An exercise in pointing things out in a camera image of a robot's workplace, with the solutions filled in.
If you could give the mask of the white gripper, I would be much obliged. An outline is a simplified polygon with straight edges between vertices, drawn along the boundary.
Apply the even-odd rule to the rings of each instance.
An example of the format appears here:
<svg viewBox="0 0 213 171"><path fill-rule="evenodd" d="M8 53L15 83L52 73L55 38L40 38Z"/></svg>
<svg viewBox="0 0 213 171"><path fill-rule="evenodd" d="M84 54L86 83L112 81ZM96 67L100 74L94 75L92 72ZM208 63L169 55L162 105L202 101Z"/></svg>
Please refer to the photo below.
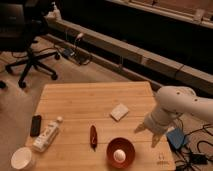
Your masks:
<svg viewBox="0 0 213 171"><path fill-rule="evenodd" d="M176 115L172 112L163 109L154 109L148 115L145 116L143 123L139 124L134 132L139 133L148 129L154 135L152 136L151 147L155 148L161 139L161 135L164 134Z"/></svg>

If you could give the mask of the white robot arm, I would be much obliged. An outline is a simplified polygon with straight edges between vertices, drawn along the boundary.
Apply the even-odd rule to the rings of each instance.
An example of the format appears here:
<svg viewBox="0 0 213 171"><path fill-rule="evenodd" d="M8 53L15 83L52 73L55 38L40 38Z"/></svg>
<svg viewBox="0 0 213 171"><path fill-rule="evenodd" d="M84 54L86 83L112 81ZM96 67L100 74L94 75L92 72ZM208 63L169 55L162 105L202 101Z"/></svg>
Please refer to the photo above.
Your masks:
<svg viewBox="0 0 213 171"><path fill-rule="evenodd" d="M153 133L154 148L171 123L183 114L191 114L213 124L213 99L199 97L190 87L163 86L155 94L156 106L147 114L135 133L149 130Z"/></svg>

